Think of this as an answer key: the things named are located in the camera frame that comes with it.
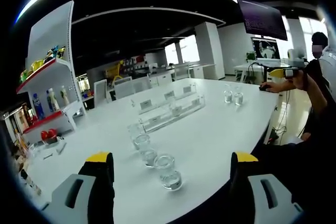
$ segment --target ceiling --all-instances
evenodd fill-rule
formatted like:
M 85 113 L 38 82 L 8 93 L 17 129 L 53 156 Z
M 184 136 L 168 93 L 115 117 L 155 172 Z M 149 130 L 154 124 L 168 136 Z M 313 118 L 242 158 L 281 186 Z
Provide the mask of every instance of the ceiling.
M 18 0 L 15 12 L 28 0 Z M 15 24 L 9 44 L 10 59 L 7 66 L 14 66 L 9 81 L 10 94 L 14 95 L 18 85 L 18 76 L 24 68 L 27 55 L 27 45 L 31 26 L 47 13 L 70 0 L 39 0 Z M 87 69 L 115 61 L 131 55 L 143 54 L 151 50 L 163 48 L 176 41 L 166 37 L 183 37 L 192 34 L 193 27 L 204 21 L 220 21 L 210 18 L 164 10 L 154 10 L 150 7 L 163 7 L 186 10 L 196 14 L 223 20 L 228 25 L 241 22 L 238 5 L 231 0 L 73 0 L 74 8 L 72 21 L 80 20 L 91 15 L 114 9 L 130 7 L 149 7 L 147 10 L 132 10 L 115 12 L 88 18 L 72 26 L 72 53 L 76 74 Z M 317 4 L 318 0 L 252 0 L 258 2 L 286 1 Z M 284 8 L 281 10 L 288 15 L 314 15 L 313 11 L 299 8 Z

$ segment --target person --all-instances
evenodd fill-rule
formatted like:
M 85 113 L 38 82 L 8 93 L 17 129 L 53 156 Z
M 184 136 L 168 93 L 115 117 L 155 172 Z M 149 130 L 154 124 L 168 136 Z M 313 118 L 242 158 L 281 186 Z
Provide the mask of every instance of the person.
M 328 81 L 323 77 L 321 66 L 319 59 L 322 56 L 323 50 L 328 45 L 328 38 L 324 35 L 324 33 L 317 32 L 312 35 L 312 54 L 314 56 L 314 60 L 311 60 L 308 65 L 305 67 L 305 72 L 309 74 L 309 76 L 317 83 L 319 86 L 322 94 L 327 100 L 333 99 L 330 90 L 329 90 L 329 83 Z M 279 93 L 282 91 L 288 91 L 295 89 L 295 85 L 289 81 L 286 80 L 283 83 L 274 83 L 274 82 L 264 82 L 261 86 L 269 85 L 270 88 L 266 89 L 268 92 L 273 93 Z M 316 116 L 312 111 L 310 111 L 308 115 L 308 119 L 306 122 L 306 125 L 304 127 L 301 139 L 303 141 L 306 141 L 309 139 L 312 131 L 315 128 L 316 125 Z
M 302 70 L 292 79 L 292 84 L 307 92 L 313 112 L 319 118 L 310 140 L 281 146 L 262 145 L 253 155 L 265 167 L 266 173 L 275 175 L 287 187 L 293 202 L 309 213 L 318 211 L 320 214 L 322 211 L 324 215 L 328 212 L 324 207 L 332 208 L 325 198 L 334 189 L 336 104 L 328 101 L 314 79 Z

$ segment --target computer mouse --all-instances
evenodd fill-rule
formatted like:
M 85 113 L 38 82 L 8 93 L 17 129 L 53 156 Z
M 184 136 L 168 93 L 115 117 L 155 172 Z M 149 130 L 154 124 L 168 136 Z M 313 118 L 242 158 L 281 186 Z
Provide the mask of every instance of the computer mouse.
M 266 89 L 269 89 L 269 88 L 271 88 L 270 85 L 267 85 L 267 84 L 266 84 L 265 86 L 261 86 L 261 85 L 260 85 L 259 90 L 260 90 L 260 91 L 266 91 Z

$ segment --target computer monitor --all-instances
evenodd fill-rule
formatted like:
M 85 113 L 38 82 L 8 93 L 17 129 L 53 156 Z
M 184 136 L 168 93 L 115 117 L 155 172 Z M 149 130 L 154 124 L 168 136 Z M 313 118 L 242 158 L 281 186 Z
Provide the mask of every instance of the computer monitor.
M 248 34 L 288 40 L 281 13 L 273 7 L 246 0 L 238 0 Z
M 280 59 L 279 49 L 276 40 L 251 38 L 256 58 Z

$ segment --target blue bottle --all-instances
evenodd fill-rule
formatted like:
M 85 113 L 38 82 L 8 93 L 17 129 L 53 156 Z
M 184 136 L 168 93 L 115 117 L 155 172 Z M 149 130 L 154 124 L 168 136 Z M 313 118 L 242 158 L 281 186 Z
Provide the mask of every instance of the blue bottle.
M 44 116 L 44 113 L 43 113 L 42 105 L 41 105 L 41 102 L 40 102 L 39 98 L 37 97 L 36 93 L 33 95 L 33 104 L 34 104 L 34 107 L 35 107 L 37 118 L 39 120 L 44 119 L 45 116 Z
M 53 104 L 51 103 L 51 97 L 50 97 L 50 95 L 49 95 L 49 90 L 47 90 L 47 101 L 48 101 L 48 105 L 49 105 L 50 112 L 53 112 L 54 109 L 52 108 L 52 107 L 53 107 Z

